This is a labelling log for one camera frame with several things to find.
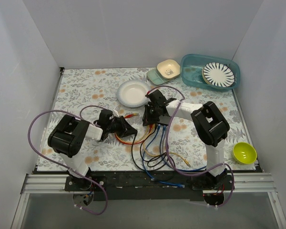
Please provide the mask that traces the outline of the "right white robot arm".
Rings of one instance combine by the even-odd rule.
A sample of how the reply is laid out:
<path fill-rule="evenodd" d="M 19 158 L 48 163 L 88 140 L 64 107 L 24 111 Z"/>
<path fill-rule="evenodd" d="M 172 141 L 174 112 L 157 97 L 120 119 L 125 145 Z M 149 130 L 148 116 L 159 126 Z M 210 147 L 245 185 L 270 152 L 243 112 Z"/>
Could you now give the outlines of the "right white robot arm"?
<path fill-rule="evenodd" d="M 224 144 L 230 126 L 213 102 L 205 104 L 186 103 L 184 99 L 167 99 L 160 90 L 150 90 L 146 94 L 149 102 L 145 105 L 144 125 L 167 121 L 166 138 L 175 117 L 192 121 L 200 140 L 205 144 L 206 170 L 200 173 L 183 172 L 168 160 L 171 167 L 181 175 L 192 178 L 198 187 L 218 189 L 224 183 L 227 170 L 224 160 Z"/>

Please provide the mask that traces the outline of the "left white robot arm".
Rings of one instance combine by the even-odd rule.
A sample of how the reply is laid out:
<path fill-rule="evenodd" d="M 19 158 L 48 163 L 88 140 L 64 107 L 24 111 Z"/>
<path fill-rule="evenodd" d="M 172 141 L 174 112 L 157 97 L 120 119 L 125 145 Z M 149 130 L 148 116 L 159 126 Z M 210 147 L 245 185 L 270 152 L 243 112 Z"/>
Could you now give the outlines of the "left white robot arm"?
<path fill-rule="evenodd" d="M 72 182 L 82 191 L 88 190 L 92 185 L 92 179 L 87 176 L 90 169 L 79 153 L 82 144 L 85 139 L 102 142 L 109 134 L 128 137 L 137 135 L 137 130 L 124 117 L 102 109 L 99 119 L 93 123 L 76 119 L 69 114 L 64 115 L 48 137 L 48 146 L 61 155 L 69 167 Z"/>

